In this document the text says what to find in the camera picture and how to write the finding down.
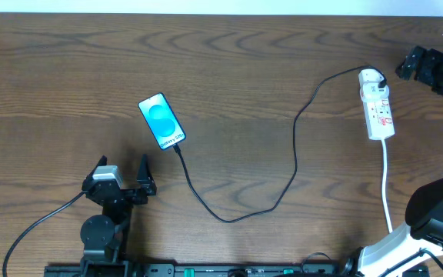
wooden tabletop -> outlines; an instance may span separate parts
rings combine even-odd
[[[376,243],[387,234],[381,143],[368,140],[357,72],[326,83],[298,120],[298,174],[280,206],[235,224],[197,202],[137,104],[165,93],[188,137],[194,186],[233,219],[274,205],[294,167],[293,117],[315,86],[374,65],[391,89],[388,202],[398,226],[411,194],[443,177],[443,98],[394,69],[415,45],[441,49],[442,31],[443,18],[0,14],[0,275],[18,235],[78,194],[101,155],[132,187],[148,154],[158,186],[134,210],[133,259],[300,262]],[[77,263],[81,225],[100,213],[83,198],[41,224],[13,252],[9,276]]]

wooden table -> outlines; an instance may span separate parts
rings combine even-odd
[[[388,197],[398,226],[411,194],[443,177],[443,98],[394,69],[415,45],[441,49],[442,30],[443,18],[0,14],[0,275],[17,236],[74,197],[101,155],[129,186],[141,154],[150,159],[158,196],[135,209],[133,259],[299,262],[376,243],[387,234],[381,143],[368,140],[357,72],[323,86],[298,121],[299,171],[282,204],[235,224],[196,201],[137,103],[166,94],[188,136],[194,186],[232,219],[277,199],[293,170],[293,117],[315,86],[375,65],[391,89]],[[81,225],[100,212],[80,199],[34,229],[9,275],[78,262]]]

power plug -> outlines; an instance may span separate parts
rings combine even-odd
[[[389,87],[379,88],[379,82],[383,79],[374,69],[362,70],[358,75],[368,138],[372,140],[386,139],[395,133],[388,99]]]

